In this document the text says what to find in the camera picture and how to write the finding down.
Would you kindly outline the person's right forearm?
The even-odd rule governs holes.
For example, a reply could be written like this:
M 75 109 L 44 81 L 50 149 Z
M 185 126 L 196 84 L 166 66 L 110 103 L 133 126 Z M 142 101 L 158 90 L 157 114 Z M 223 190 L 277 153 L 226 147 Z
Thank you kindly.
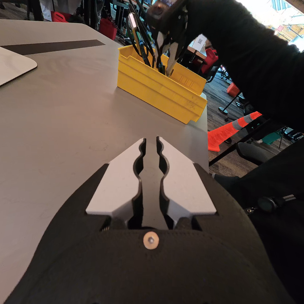
M 303 132 L 304 56 L 237 1 L 189 1 L 187 42 L 203 34 L 260 113 Z

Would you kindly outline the red plastic bin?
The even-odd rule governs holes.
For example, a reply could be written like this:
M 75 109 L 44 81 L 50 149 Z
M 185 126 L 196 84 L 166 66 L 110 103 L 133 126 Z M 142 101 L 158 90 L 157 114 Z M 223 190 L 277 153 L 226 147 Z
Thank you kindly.
M 99 32 L 104 36 L 110 38 L 111 40 L 115 40 L 117 34 L 117 28 L 115 23 L 108 18 L 101 18 L 99 25 Z
M 68 22 L 72 14 L 51 11 L 52 22 Z

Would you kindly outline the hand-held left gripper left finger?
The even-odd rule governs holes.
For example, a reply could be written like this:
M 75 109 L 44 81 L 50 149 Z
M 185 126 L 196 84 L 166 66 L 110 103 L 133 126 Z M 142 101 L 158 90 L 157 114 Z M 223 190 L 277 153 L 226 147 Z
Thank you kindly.
M 108 163 L 86 213 L 117 218 L 126 225 L 141 225 L 142 180 L 146 138 L 141 138 Z

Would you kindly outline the black stanchion post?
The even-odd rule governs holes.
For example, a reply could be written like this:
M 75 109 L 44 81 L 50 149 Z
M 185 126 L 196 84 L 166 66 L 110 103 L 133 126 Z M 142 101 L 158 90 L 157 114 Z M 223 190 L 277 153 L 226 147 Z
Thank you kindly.
M 239 95 L 241 94 L 241 91 L 239 91 L 237 94 L 236 94 L 236 96 L 223 108 L 223 107 L 219 107 L 218 108 L 218 110 L 221 112 L 221 113 L 223 113 L 223 114 L 225 114 L 225 115 L 227 115 L 228 114 L 228 111 L 227 111 L 227 109 L 228 109 L 228 107 L 239 97 Z

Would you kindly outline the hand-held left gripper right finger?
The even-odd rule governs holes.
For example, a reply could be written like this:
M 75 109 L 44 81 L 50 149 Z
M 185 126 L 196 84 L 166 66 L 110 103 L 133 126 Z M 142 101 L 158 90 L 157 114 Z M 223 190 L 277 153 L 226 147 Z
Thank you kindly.
M 217 210 L 196 169 L 197 164 L 164 138 L 157 136 L 160 182 L 159 206 L 168 229 L 181 218 L 216 215 Z

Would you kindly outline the red plastic container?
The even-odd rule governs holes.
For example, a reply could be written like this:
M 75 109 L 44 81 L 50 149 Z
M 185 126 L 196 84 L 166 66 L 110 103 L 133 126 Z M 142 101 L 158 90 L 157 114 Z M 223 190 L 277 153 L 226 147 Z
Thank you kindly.
M 206 74 L 217 60 L 217 51 L 211 48 L 206 49 L 206 58 L 204 59 L 205 64 L 201 68 L 202 74 Z

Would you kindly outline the black badge reel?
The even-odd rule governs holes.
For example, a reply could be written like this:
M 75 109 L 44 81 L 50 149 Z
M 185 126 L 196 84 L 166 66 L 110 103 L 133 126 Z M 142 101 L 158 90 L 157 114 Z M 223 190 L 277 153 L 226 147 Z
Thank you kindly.
M 247 215 L 252 214 L 255 211 L 261 211 L 263 213 L 271 214 L 277 209 L 286 205 L 287 203 L 295 200 L 294 195 L 288 195 L 280 198 L 275 197 L 261 197 L 257 200 L 257 204 L 251 208 L 245 208 L 244 211 Z

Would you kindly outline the teal box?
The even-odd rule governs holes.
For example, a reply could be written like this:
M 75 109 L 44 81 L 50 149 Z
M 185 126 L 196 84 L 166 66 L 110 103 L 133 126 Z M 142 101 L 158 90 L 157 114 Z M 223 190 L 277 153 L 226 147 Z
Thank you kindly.
M 262 138 L 262 141 L 266 145 L 271 145 L 273 142 L 277 141 L 282 137 L 282 132 L 281 131 L 276 131 L 273 133 L 268 134 L 264 138 Z

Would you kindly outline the black office chair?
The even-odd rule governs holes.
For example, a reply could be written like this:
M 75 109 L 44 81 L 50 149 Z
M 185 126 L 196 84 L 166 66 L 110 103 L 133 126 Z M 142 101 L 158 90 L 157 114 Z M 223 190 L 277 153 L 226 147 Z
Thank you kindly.
M 254 145 L 248 144 L 248 143 L 243 143 L 243 142 L 238 143 L 236 145 L 236 151 L 241 158 L 243 158 L 257 166 L 267 162 L 272 157 L 274 157 L 273 154 L 262 149 L 261 147 L 254 146 Z

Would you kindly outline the white paper sign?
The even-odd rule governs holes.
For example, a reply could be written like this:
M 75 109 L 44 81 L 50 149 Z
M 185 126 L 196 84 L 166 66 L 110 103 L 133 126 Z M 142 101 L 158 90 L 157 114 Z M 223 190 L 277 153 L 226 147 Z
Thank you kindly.
M 200 52 L 201 49 L 204 47 L 206 44 L 207 38 L 203 35 L 200 34 L 194 41 L 192 48 L 195 49 L 196 51 Z

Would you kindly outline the orange traffic cone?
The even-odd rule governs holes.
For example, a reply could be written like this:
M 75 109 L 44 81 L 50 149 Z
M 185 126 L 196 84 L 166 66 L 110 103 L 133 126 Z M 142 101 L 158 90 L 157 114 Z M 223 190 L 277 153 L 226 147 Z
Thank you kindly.
M 262 114 L 259 112 L 253 112 L 249 115 L 243 116 L 237 120 L 234 120 L 228 124 L 225 124 L 217 129 L 208 131 L 208 150 L 219 152 L 219 145 L 222 144 L 232 135 L 236 134 L 242 128 L 247 126 L 253 120 L 260 117 Z

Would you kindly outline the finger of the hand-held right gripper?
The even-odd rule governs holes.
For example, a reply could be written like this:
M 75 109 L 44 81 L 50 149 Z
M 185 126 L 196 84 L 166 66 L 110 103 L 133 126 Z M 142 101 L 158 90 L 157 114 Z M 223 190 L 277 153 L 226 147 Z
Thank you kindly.
M 179 44 L 177 42 L 173 42 L 169 46 L 170 55 L 168 58 L 168 63 L 166 67 L 166 76 L 170 76 L 175 64 L 178 61 L 179 58 Z
M 159 68 L 162 54 L 166 53 L 169 49 L 169 40 L 167 36 L 161 32 L 156 32 L 155 35 L 155 61 L 156 67 Z

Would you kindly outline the white monitor stand base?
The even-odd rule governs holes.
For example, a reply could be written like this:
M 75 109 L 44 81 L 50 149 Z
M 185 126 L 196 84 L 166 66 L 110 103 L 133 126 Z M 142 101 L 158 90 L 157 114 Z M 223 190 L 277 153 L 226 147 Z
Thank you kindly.
M 1 86 L 35 68 L 37 68 L 36 61 L 3 47 L 0 48 Z

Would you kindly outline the silver adapter dongle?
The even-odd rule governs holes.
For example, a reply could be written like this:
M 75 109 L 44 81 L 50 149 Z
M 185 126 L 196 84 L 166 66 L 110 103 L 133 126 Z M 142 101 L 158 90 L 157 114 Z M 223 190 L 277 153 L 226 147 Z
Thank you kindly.
M 128 15 L 128 25 L 127 25 L 127 31 L 130 35 L 133 34 L 133 37 L 130 37 L 131 44 L 136 51 L 136 53 L 143 59 L 143 62 L 151 67 L 150 61 L 149 61 L 149 48 L 148 44 L 145 41 L 142 32 L 139 28 L 139 25 L 137 23 L 137 19 L 135 16 L 135 13 L 129 13 Z

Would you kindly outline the yellow plastic bin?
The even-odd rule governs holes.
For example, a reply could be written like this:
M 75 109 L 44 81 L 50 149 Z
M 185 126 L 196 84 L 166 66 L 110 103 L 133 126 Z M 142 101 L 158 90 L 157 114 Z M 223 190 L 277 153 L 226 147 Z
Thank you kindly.
M 146 65 L 133 46 L 118 51 L 117 87 L 184 124 L 198 121 L 207 105 L 204 78 L 179 63 L 167 77 Z

